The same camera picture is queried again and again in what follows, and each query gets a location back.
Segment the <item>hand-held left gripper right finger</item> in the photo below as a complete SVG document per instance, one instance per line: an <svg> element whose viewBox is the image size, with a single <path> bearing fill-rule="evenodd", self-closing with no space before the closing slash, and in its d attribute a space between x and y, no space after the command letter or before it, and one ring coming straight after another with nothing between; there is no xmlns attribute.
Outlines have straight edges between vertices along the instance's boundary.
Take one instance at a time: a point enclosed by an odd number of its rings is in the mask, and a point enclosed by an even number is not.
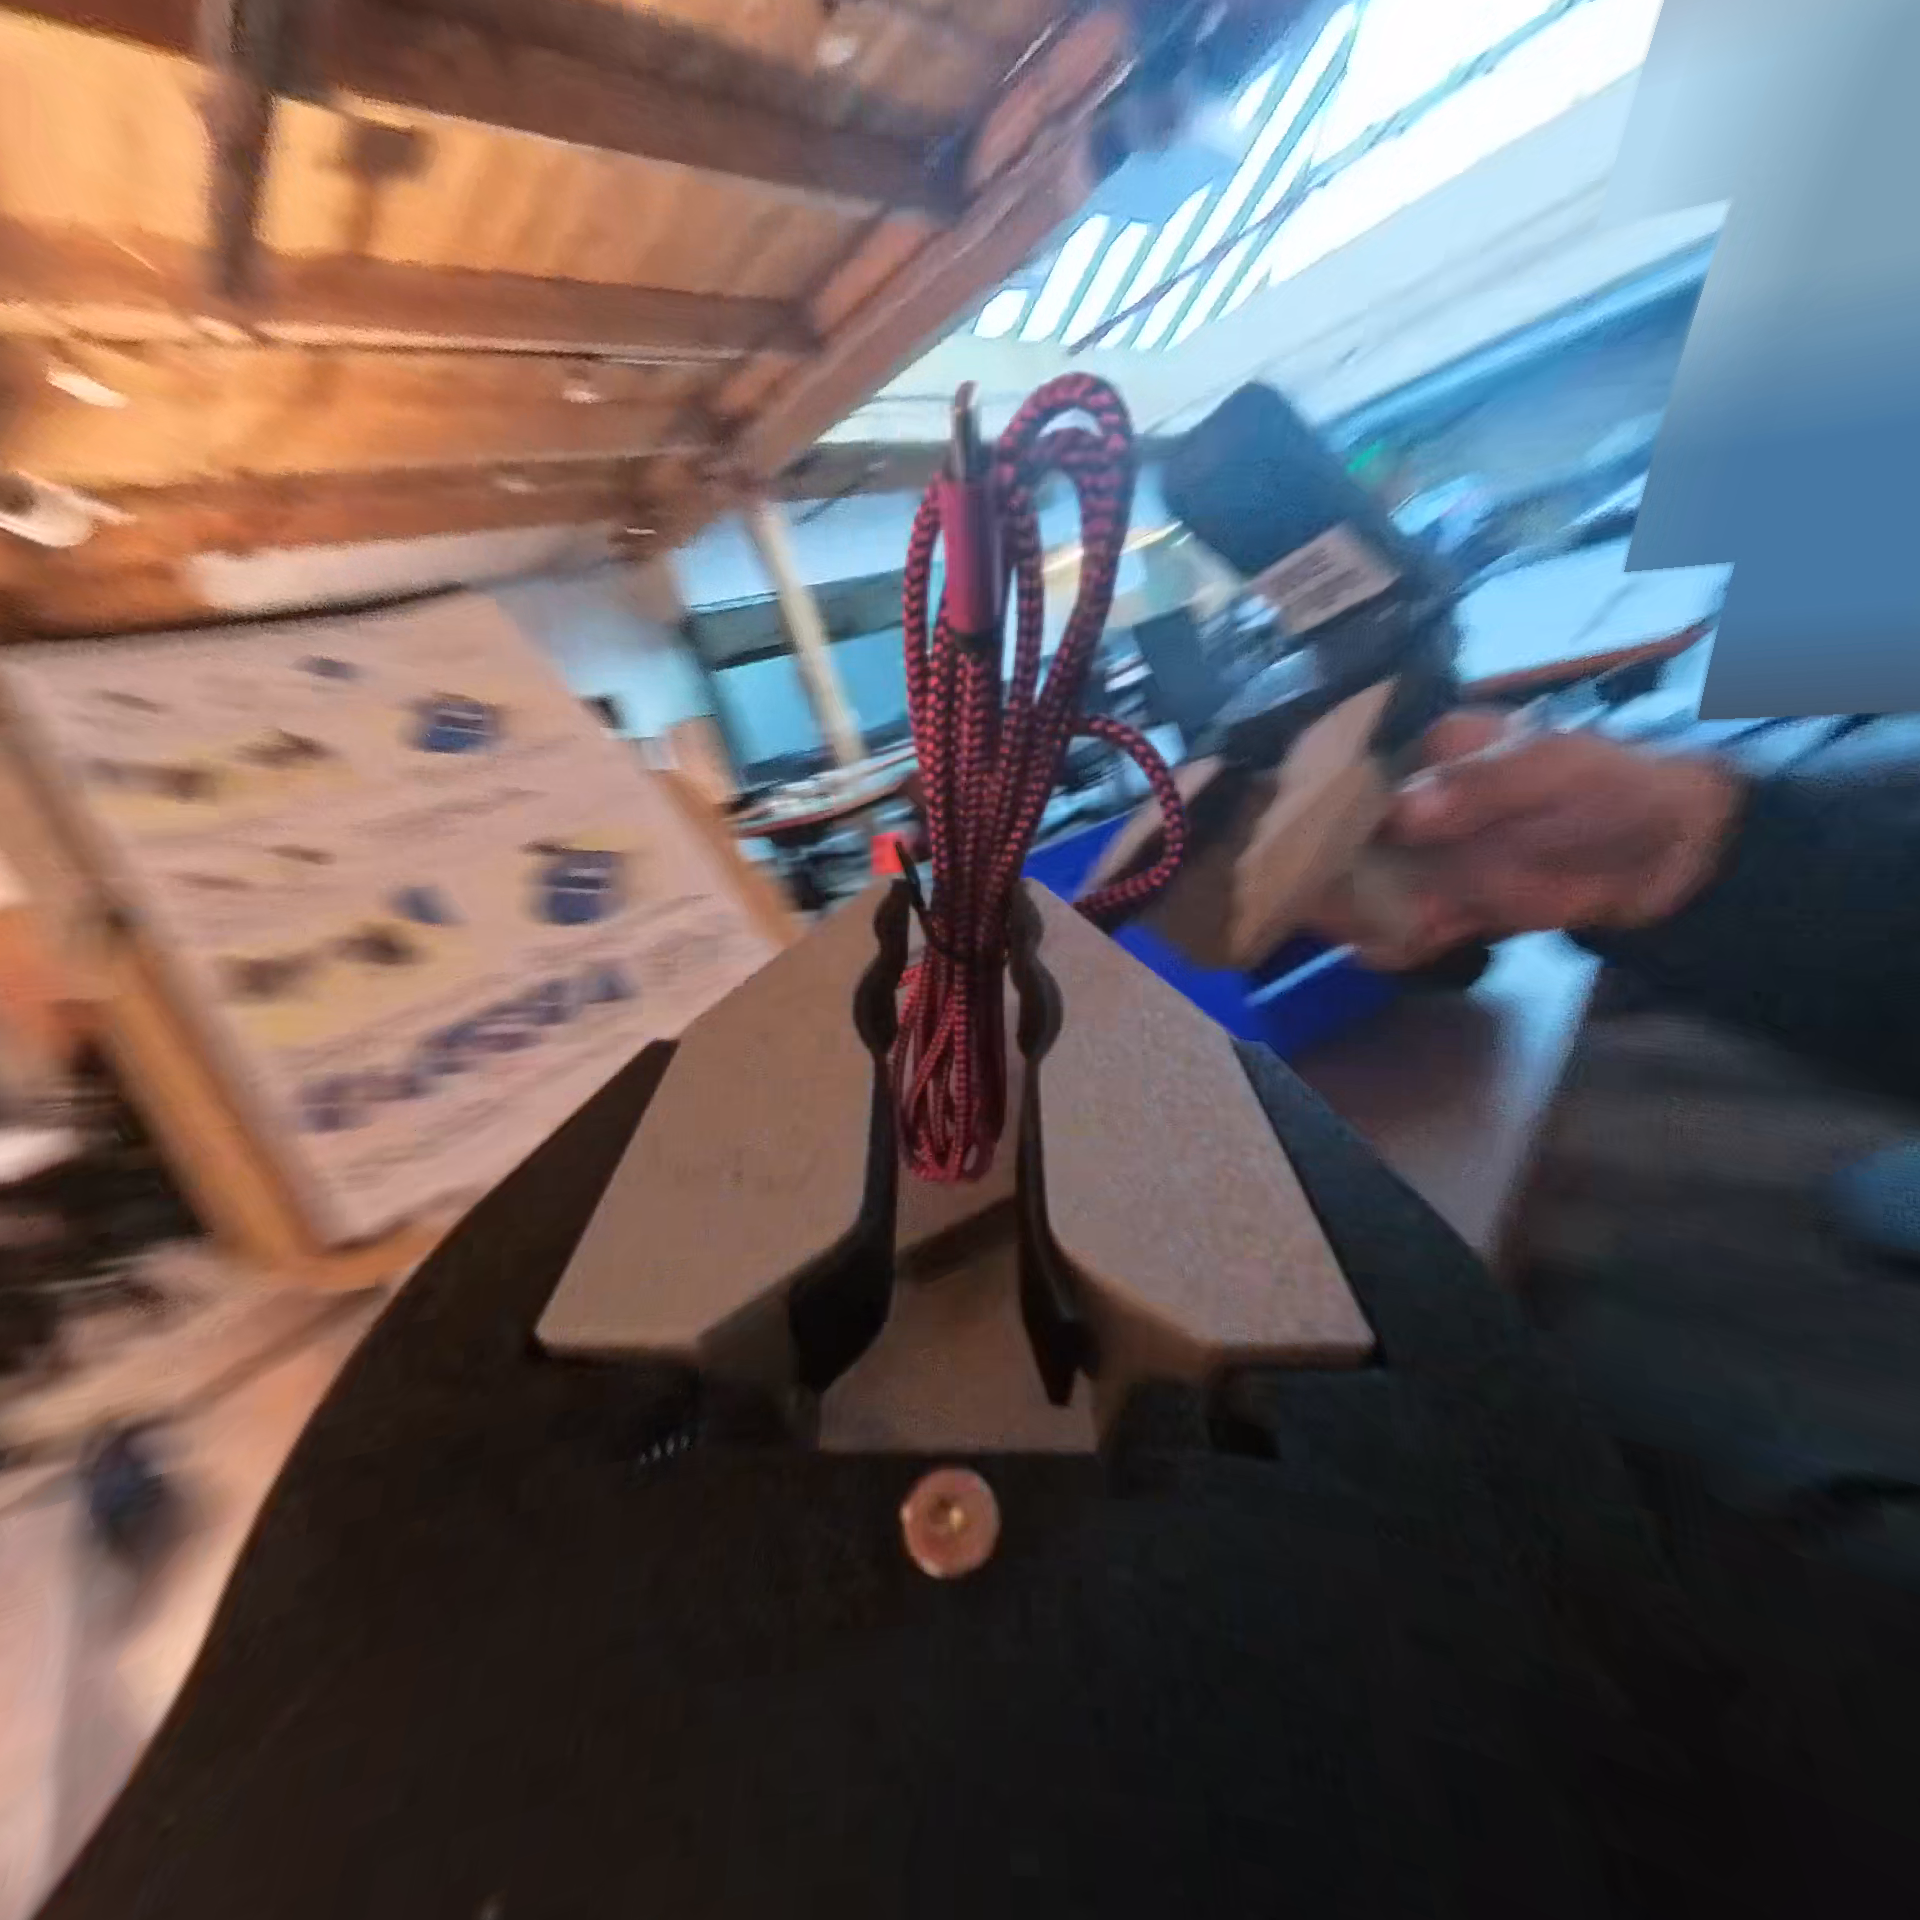
<svg viewBox="0 0 1920 1920"><path fill-rule="evenodd" d="M1355 1370L1377 1337L1235 1041L1019 882L1015 1298L1042 1392Z"/></svg>

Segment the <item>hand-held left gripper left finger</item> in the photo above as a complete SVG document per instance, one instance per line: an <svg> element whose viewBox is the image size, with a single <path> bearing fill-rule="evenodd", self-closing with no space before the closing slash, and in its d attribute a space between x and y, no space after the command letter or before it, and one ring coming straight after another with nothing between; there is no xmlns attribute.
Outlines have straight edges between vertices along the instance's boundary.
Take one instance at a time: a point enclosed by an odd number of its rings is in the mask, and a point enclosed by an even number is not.
<svg viewBox="0 0 1920 1920"><path fill-rule="evenodd" d="M909 884L875 882L684 1026L535 1323L546 1357L822 1392L875 1343L909 928Z"/></svg>

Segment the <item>blue plastic bin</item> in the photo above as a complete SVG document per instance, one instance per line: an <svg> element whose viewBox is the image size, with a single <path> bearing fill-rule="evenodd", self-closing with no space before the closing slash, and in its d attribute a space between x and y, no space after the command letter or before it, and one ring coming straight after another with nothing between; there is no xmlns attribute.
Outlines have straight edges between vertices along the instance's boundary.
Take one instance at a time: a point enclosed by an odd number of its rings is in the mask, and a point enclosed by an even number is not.
<svg viewBox="0 0 1920 1920"><path fill-rule="evenodd" d="M1079 899L1118 827L1122 816L1107 816L1042 839L1024 859L1024 879L1061 899ZM1124 924L1113 941L1235 1041L1268 1047L1283 1059L1347 1034L1398 996L1388 977L1364 968L1347 946L1317 941L1288 941L1279 960L1254 972L1206 968L1143 924Z"/></svg>

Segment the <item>person's right forearm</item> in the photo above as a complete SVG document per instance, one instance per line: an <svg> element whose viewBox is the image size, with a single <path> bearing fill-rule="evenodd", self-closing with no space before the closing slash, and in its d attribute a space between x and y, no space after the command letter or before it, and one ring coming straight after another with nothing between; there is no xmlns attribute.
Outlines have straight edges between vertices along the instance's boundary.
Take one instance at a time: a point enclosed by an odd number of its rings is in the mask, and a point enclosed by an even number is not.
<svg viewBox="0 0 1920 1920"><path fill-rule="evenodd" d="M1698 725L1745 797L1674 916L1570 941L1649 996L1917 1108L1917 719Z"/></svg>

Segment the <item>person's right hand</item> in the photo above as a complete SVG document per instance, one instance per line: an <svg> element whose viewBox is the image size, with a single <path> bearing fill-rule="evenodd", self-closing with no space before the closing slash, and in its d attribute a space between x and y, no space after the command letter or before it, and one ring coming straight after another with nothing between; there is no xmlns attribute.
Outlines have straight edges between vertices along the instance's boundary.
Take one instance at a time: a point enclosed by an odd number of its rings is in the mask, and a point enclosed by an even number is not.
<svg viewBox="0 0 1920 1920"><path fill-rule="evenodd" d="M1449 711L1417 742L1373 843L1398 899L1368 906L1347 876L1307 928L1385 972L1521 934L1648 928L1716 879L1745 797L1711 754Z"/></svg>

